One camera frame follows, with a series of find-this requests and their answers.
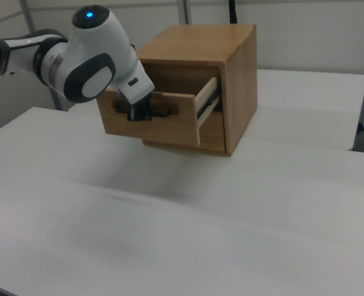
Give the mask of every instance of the table surface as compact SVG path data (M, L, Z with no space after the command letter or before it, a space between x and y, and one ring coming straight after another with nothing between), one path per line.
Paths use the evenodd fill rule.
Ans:
M364 75L258 70L258 108L244 137L351 150ZM100 116L96 101L72 113Z
M33 108L0 129L0 287L17 295L364 295L364 154L232 157Z

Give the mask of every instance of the wooden box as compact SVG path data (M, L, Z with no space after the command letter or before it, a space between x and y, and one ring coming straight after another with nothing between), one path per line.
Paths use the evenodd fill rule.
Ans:
M174 25L137 51L155 85L152 121L127 121L114 91L97 102L108 134L230 156L257 109L255 25Z

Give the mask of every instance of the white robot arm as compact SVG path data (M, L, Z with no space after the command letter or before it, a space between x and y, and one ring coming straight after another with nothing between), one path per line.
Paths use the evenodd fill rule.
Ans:
M0 39L0 75L33 72L76 103L95 99L110 86L129 102L128 120L150 120L154 85L115 15L103 6L86 6L72 24L69 40L51 29Z

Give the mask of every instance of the wall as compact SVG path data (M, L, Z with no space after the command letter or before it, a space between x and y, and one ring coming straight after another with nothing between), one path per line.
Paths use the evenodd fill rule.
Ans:
M18 0L0 1L0 37L29 33ZM0 76L0 128L33 106L54 108L47 88L30 73Z
M55 28L66 36L70 34L72 15L80 7L90 4L93 1L28 1L37 29ZM141 47L166 27L179 23L175 0L102 0L95 4L111 9L136 47Z
M238 22L257 25L260 68L364 74L364 1L268 2L237 5ZM228 6L200 3L193 23L228 23ZM356 148L364 151L362 134Z

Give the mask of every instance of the open drawer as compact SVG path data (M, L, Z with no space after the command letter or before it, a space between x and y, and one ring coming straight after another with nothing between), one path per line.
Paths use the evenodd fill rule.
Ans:
M97 98L105 132L141 138L146 144L164 144L225 152L221 87L218 77L176 79L150 76L156 89L150 99L152 110L165 117L151 121L127 121L127 103L113 90Z

